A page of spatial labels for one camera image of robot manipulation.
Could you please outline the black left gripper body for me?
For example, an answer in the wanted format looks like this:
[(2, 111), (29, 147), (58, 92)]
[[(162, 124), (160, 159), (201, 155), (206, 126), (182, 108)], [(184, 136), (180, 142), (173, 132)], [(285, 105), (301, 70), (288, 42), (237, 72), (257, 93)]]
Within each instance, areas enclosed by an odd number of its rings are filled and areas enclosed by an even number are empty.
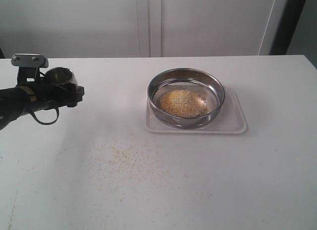
[(58, 88), (45, 82), (26, 82), (14, 88), (13, 104), (18, 109), (17, 116), (30, 114), (40, 110), (55, 110), (59, 116)]

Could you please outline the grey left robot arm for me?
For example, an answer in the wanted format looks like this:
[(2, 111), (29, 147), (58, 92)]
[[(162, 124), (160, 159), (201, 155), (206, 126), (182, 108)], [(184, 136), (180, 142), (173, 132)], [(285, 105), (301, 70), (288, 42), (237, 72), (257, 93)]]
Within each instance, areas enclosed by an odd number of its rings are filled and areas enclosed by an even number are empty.
[[(85, 90), (79, 86), (74, 73), (67, 69), (61, 72), (49, 70), (35, 72), (34, 81), (21, 82), (15, 87), (0, 91), (0, 128), (21, 116), (31, 115), (41, 125), (52, 125), (59, 118), (59, 108), (76, 107), (83, 100)], [(37, 111), (55, 110), (56, 119), (51, 122), (40, 121)]]

